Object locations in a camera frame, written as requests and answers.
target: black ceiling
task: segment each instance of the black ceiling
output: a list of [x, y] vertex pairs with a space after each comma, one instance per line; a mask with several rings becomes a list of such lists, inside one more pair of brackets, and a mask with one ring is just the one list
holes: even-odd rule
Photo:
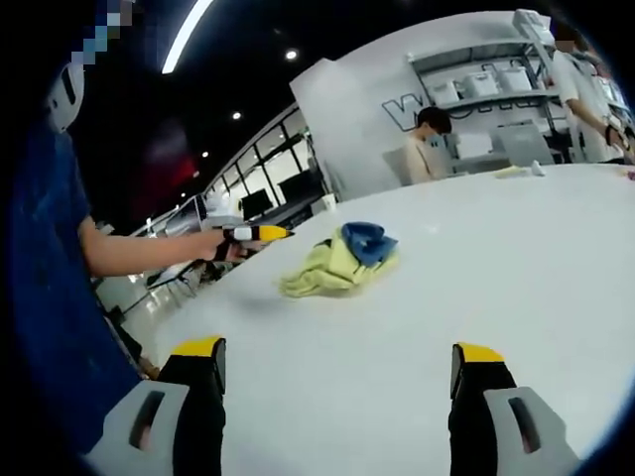
[[[317, 60], [337, 59], [434, 18], [531, 8], [533, 2], [490, 0], [460, 8], [429, 0], [215, 0], [176, 70], [161, 75], [193, 3], [137, 0], [133, 27], [86, 68], [86, 96], [71, 133], [95, 211], [111, 221], [125, 214], [141, 147], [163, 119], [178, 117], [186, 128], [199, 160], [200, 176], [187, 190], [194, 192], [294, 102], [289, 82]], [[299, 50], [297, 61], [284, 60], [288, 48]], [[236, 110], [244, 115], [240, 121], [231, 120]], [[209, 151], [207, 159], [202, 151]]]

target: blue shirt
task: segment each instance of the blue shirt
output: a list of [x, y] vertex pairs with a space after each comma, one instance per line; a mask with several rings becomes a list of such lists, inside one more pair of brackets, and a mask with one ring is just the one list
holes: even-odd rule
[[140, 380], [90, 287], [77, 234], [88, 214], [70, 136], [39, 124], [14, 181], [10, 296], [34, 385], [81, 453], [94, 446], [106, 414]]

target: ceiling light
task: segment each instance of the ceiling light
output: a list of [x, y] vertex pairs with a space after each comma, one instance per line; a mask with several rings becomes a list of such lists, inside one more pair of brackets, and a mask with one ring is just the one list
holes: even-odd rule
[[285, 60], [295, 61], [298, 59], [298, 50], [287, 50], [285, 53]]
[[188, 14], [188, 17], [181, 25], [181, 29], [175, 38], [175, 42], [172, 43], [166, 62], [163, 65], [163, 74], [170, 74], [175, 70], [177, 62], [179, 62], [179, 58], [181, 57], [181, 53], [190, 39], [191, 33], [194, 31], [194, 28], [196, 28], [196, 24], [205, 13], [205, 10], [207, 10], [207, 7], [209, 7], [213, 1], [214, 0], [198, 0], [194, 4]]

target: recessed light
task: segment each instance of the recessed light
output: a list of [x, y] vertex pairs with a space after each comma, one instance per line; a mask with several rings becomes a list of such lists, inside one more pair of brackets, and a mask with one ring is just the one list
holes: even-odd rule
[[295, 61], [298, 59], [298, 50], [287, 50], [285, 53], [285, 60]]

